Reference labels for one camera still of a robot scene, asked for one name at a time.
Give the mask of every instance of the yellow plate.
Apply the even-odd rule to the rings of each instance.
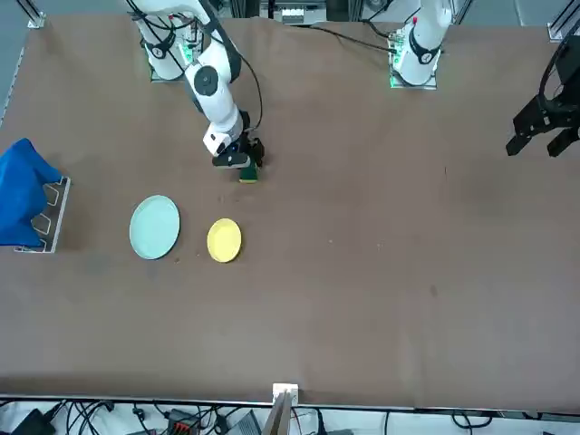
[[[242,232],[232,219],[220,219],[208,231],[209,254],[219,263],[236,258],[241,246]]]

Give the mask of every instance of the metal clamp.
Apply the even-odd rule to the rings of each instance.
[[[295,383],[275,383],[272,394],[274,406],[268,415],[262,435],[287,435],[290,410],[298,404],[298,385]]]
[[[40,29],[44,27],[46,14],[36,6],[33,0],[16,0],[20,8],[24,11],[30,21],[28,22],[29,29]]]

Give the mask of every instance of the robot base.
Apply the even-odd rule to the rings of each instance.
[[[395,71],[395,65],[401,61],[401,52],[405,44],[405,38],[408,37],[406,33],[406,27],[397,29],[389,38],[389,48],[394,48],[397,53],[389,53],[389,84],[393,89],[398,88],[415,88],[415,89],[427,89],[434,91],[437,89],[437,80],[435,72],[437,71],[437,62],[435,62],[433,73],[429,80],[422,85],[412,85],[405,82],[401,76]]]

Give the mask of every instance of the green sponge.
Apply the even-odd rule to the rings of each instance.
[[[257,182],[257,165],[253,160],[250,162],[250,166],[239,170],[239,182],[246,184]]]

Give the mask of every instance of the metal stand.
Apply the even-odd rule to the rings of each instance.
[[[580,0],[570,0],[558,15],[556,15],[554,21],[547,24],[547,34],[550,36],[550,41],[552,43],[562,41],[579,18]]]
[[[268,415],[262,435],[286,435],[290,424],[290,410],[298,404],[298,385],[275,383],[272,393],[274,406]]]
[[[62,177],[58,183],[45,184],[44,194],[46,195],[46,208],[39,215],[32,219],[34,231],[38,234],[42,243],[39,247],[16,246],[15,252],[25,252],[31,254],[53,254],[56,250],[56,243],[61,234],[61,224],[63,223],[66,199],[69,196],[71,179]]]
[[[36,6],[33,0],[16,0],[20,8],[24,11],[30,21],[28,22],[29,29],[40,29],[44,26],[46,14]]]

